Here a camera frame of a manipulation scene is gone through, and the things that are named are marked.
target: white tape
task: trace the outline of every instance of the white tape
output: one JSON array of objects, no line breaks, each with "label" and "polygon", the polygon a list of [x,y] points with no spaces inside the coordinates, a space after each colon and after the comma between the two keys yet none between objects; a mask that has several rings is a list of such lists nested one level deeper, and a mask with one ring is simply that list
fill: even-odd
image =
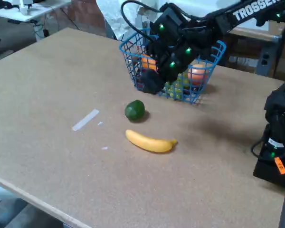
[{"label": "white tape", "polygon": [[78,131],[80,128],[86,125],[90,120],[92,120],[98,113],[99,111],[97,109],[91,111],[88,115],[85,116],[85,118],[83,118],[81,121],[79,121],[72,127],[73,131]]},{"label": "white tape", "polygon": [[276,147],[279,147],[279,148],[284,148],[284,145],[282,143],[279,143],[279,142],[276,142],[274,141],[273,139],[269,138],[268,142],[273,145],[273,146],[276,146]]}]

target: green lime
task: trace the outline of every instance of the green lime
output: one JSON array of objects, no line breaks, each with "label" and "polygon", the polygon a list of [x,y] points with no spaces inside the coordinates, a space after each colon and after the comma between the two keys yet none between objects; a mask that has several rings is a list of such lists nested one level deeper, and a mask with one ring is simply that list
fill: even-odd
[{"label": "green lime", "polygon": [[141,119],[144,115],[143,102],[140,100],[132,101],[126,106],[124,114],[130,121],[136,121]]}]

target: banana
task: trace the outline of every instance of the banana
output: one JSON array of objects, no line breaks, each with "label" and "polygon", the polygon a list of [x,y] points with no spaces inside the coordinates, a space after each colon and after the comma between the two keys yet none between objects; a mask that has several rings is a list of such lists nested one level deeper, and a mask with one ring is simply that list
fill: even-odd
[{"label": "banana", "polygon": [[154,153],[168,152],[177,143],[176,139],[173,140],[153,139],[132,130],[126,130],[125,136],[134,145]]}]

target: orange label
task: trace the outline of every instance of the orange label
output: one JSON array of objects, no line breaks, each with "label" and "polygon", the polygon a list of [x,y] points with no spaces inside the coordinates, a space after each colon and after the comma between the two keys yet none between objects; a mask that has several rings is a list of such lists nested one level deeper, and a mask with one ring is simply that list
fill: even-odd
[{"label": "orange label", "polygon": [[275,164],[280,171],[280,174],[285,174],[285,167],[280,158],[275,158]]}]

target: blue wire basket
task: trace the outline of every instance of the blue wire basket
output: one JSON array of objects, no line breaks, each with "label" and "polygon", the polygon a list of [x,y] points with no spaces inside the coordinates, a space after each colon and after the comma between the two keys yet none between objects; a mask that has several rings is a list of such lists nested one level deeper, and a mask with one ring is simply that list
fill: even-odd
[{"label": "blue wire basket", "polygon": [[[148,33],[150,29],[147,28],[142,31]],[[145,54],[144,47],[147,43],[148,40],[141,34],[134,33],[119,46],[134,86],[138,90],[143,89],[143,84],[140,80],[142,72],[148,69],[157,70],[155,60]],[[209,59],[196,58],[193,61],[194,66],[189,65],[185,72],[179,74],[173,84],[166,83],[158,95],[189,102],[190,104],[196,103],[225,50],[226,44],[218,40],[216,46],[211,47]]]}]

